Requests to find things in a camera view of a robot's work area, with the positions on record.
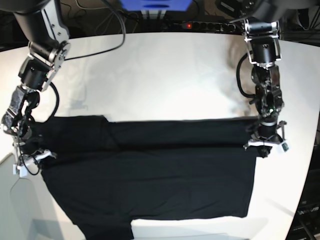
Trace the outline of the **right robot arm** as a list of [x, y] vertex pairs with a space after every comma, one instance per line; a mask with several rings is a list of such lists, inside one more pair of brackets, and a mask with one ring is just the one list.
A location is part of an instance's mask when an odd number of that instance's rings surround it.
[[65, 61], [70, 35], [58, 0], [2, 0], [0, 9], [13, 13], [29, 41], [28, 55], [18, 73], [20, 85], [1, 119], [3, 132], [13, 138], [14, 169], [19, 172], [25, 159], [37, 160], [30, 153], [21, 153], [21, 146], [32, 140], [32, 110]]

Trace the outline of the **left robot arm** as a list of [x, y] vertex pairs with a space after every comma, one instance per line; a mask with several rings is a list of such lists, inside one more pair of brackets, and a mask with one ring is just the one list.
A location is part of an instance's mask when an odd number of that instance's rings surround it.
[[258, 156], [266, 158], [272, 148], [280, 147], [288, 150], [285, 135], [278, 134], [283, 130], [285, 121], [279, 121], [279, 114], [284, 107], [280, 86], [280, 71], [276, 64], [281, 60], [279, 44], [280, 17], [277, 8], [267, 0], [244, 0], [240, 21], [242, 22], [244, 41], [247, 53], [237, 65], [239, 71], [245, 59], [253, 68], [251, 80], [255, 85], [255, 93], [241, 94], [250, 98], [258, 112], [257, 121], [247, 131], [250, 139], [244, 149], [256, 148]]

